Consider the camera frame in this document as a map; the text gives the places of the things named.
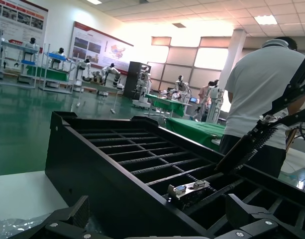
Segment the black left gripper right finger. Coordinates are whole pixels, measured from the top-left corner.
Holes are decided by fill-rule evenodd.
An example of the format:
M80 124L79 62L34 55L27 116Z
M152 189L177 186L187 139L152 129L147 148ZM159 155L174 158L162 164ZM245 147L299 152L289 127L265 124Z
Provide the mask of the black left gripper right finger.
M242 202L234 194L228 194L225 209L234 230L219 239L305 239L304 230L280 221L265 208Z

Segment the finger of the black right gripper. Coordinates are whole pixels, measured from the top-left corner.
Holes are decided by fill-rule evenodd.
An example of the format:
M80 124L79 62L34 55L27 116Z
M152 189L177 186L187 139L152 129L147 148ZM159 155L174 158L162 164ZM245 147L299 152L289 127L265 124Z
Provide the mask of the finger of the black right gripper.
M272 102L272 108L263 114L263 117L274 115L275 113L288 107L291 103L305 95L305 58L291 78L281 97Z
M292 126L300 122L305 122L305 109L283 118L275 117L274 115L260 116L260 121L267 126L278 126L280 124Z

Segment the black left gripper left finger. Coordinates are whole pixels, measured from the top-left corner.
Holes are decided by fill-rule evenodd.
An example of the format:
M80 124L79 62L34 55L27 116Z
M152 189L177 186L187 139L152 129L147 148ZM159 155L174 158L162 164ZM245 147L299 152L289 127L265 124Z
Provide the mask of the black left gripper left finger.
M99 239L86 230L90 218L88 196L81 196L71 207L55 210L41 224L12 236L12 239Z

